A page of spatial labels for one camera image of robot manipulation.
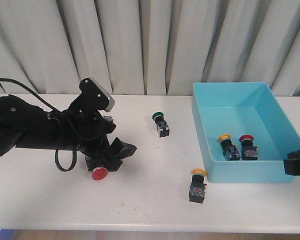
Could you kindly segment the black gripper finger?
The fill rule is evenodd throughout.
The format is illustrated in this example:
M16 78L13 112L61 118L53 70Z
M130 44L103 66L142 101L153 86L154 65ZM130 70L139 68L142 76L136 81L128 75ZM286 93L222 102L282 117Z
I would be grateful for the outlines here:
M118 137L114 139L110 148L113 155L119 160L131 157L137 150L135 145L123 142Z
M100 162L109 172L116 172L121 167L123 161L113 157L112 155L102 155Z
M287 175L300 176L300 149L287 154L283 160L284 170Z

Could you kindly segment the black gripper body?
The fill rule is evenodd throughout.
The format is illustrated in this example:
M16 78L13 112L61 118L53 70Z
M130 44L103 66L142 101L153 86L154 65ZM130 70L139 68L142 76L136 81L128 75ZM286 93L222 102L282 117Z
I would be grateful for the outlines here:
M106 119L99 112L92 112L85 116L79 112L65 112L64 149L82 152L96 160L114 160L115 152L111 148L107 134L116 125Z

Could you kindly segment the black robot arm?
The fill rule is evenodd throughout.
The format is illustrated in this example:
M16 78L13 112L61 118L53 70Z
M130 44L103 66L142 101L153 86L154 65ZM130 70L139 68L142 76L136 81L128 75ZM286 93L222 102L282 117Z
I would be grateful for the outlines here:
M83 153L90 172L98 167L115 172L137 150L119 138L109 143L115 128L97 110L85 115L70 106L47 112L11 94L0 97L0 157L14 147L66 150Z

